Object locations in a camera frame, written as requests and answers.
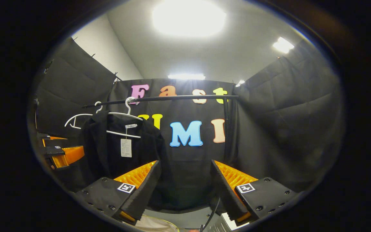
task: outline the fluorescent light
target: fluorescent light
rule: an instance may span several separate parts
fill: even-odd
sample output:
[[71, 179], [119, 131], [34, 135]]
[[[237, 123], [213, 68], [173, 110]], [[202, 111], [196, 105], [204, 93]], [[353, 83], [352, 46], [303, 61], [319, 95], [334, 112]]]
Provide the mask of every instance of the fluorescent light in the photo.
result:
[[154, 26], [176, 36], [213, 35], [221, 31], [224, 21], [225, 13], [203, 0], [166, 0], [153, 11]]
[[294, 45], [291, 44], [289, 41], [285, 40], [284, 38], [280, 37], [277, 42], [273, 44], [273, 47], [275, 47], [277, 50], [288, 53], [290, 49], [294, 48]]
[[245, 81], [241, 80], [237, 83], [236, 87], [239, 87], [241, 84], [244, 84]]
[[183, 80], [204, 80], [206, 78], [203, 74], [175, 74], [175, 75], [168, 75], [170, 79], [183, 79]]

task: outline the clothing tag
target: clothing tag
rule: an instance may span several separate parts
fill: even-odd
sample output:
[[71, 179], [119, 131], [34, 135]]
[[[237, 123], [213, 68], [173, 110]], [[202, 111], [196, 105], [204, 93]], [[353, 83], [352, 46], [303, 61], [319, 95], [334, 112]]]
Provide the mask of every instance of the clothing tag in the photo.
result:
[[121, 139], [121, 157], [132, 157], [131, 140]]
[[137, 124], [125, 125], [125, 129], [137, 127]]

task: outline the white plastic hanger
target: white plastic hanger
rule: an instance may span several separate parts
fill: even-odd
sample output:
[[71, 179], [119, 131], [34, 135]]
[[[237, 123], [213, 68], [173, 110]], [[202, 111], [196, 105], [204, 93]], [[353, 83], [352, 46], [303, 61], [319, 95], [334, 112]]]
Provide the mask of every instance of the white plastic hanger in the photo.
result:
[[[125, 100], [125, 106], [128, 108], [128, 113], [117, 113], [117, 112], [109, 112], [109, 114], [117, 114], [117, 115], [123, 115], [123, 116], [128, 116], [128, 117], [132, 117], [132, 118], [135, 118], [135, 119], [138, 119], [138, 120], [143, 120], [142, 118], [139, 118], [139, 117], [135, 117], [134, 115], [131, 115], [131, 107], [128, 105], [128, 100], [131, 100], [131, 99], [135, 99], [135, 97], [129, 97]], [[95, 113], [98, 113], [100, 110], [102, 110], [103, 106], [101, 106], [100, 109], [98, 109]], [[67, 120], [67, 122], [65, 123], [64, 127], [66, 127], [68, 125], [68, 123], [74, 119], [74, 123], [71, 124], [70, 123], [70, 126], [72, 128], [77, 128], [77, 129], [81, 129], [81, 127], [77, 127], [75, 126], [75, 120], [77, 119], [78, 116], [82, 116], [82, 115], [88, 115], [88, 116], [92, 116], [92, 114], [89, 114], [89, 113], [80, 113], [80, 114], [76, 114], [74, 116], [72, 116], [70, 119]], [[123, 134], [123, 133], [118, 133], [118, 132], [114, 132], [114, 131], [109, 131], [107, 130], [107, 133], [110, 133], [110, 134], [115, 134], [115, 135], [122, 135], [122, 136], [127, 136], [127, 137], [131, 137], [131, 138], [141, 138], [140, 136], [137, 136], [137, 135], [128, 135], [128, 134]]]

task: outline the hanger hook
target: hanger hook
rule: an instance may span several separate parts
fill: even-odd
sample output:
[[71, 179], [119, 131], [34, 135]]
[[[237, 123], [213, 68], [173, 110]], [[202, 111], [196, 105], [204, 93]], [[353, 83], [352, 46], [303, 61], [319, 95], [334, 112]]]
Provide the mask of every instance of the hanger hook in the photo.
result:
[[[96, 102], [95, 104], [94, 104], [94, 106], [96, 106], [97, 104], [99, 104], [99, 103], [101, 103], [101, 101], [98, 101], [98, 102]], [[100, 110], [102, 110], [103, 109], [103, 106], [101, 106], [101, 108], [100, 109], [98, 109], [95, 113], [98, 113]]]
[[131, 99], [135, 99], [135, 97], [128, 97], [127, 99], [125, 99], [125, 106], [128, 108], [127, 114], [131, 113], [131, 107], [128, 105], [128, 100], [131, 100]]

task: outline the white wall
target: white wall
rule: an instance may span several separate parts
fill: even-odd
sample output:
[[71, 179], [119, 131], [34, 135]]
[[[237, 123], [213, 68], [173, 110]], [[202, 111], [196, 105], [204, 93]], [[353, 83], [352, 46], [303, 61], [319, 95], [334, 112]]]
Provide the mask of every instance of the white wall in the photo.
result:
[[102, 15], [77, 31], [72, 38], [89, 55], [123, 81], [143, 79], [115, 35], [107, 15]]

